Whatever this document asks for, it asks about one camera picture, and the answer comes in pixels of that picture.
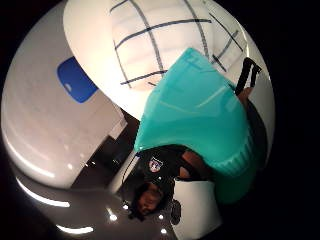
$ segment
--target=teal plastic piece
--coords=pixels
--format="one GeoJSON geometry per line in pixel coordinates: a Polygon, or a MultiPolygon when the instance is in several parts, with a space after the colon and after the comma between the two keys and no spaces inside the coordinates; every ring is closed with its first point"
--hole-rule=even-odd
{"type": "Polygon", "coordinates": [[[151,92],[134,148],[178,144],[200,154],[222,176],[250,166],[252,140],[234,85],[188,48],[151,92]]]}

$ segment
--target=plaid fabric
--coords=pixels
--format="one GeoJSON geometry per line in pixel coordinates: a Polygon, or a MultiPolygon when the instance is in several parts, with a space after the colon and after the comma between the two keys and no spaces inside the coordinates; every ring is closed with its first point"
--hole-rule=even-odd
{"type": "Polygon", "coordinates": [[[240,29],[224,26],[205,1],[112,0],[111,6],[112,37],[125,79],[120,84],[136,90],[152,89],[188,47],[223,73],[246,44],[240,29]]]}

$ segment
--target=white surface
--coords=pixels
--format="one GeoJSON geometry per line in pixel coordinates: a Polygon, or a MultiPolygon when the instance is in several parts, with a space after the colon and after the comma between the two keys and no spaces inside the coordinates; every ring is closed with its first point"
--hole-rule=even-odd
{"type": "Polygon", "coordinates": [[[275,126],[275,103],[271,82],[263,72],[261,72],[257,77],[256,85],[249,95],[249,99],[257,109],[266,128],[268,139],[268,159],[273,142],[275,126]]]}
{"type": "Polygon", "coordinates": [[[175,181],[173,198],[181,204],[181,218],[172,228],[178,240],[199,239],[222,223],[209,181],[175,181]]]}
{"type": "MultiPolygon", "coordinates": [[[[238,22],[217,3],[212,2],[208,6],[211,7],[210,11],[214,11],[221,18],[230,19],[228,26],[239,27],[238,22]]],[[[108,9],[108,0],[69,0],[63,18],[66,38],[77,61],[101,91],[140,120],[151,89],[141,91],[119,84],[125,79],[114,51],[108,9]]],[[[248,46],[225,74],[235,84],[241,72],[242,60],[246,56],[253,58],[268,73],[254,42],[245,30],[242,32],[248,46]]]]}
{"type": "Polygon", "coordinates": [[[125,125],[100,90],[79,104],[62,87],[57,67],[72,56],[63,33],[64,6],[49,11],[21,43],[1,106],[2,135],[14,163],[59,188],[70,187],[108,133],[116,137],[125,125]]]}

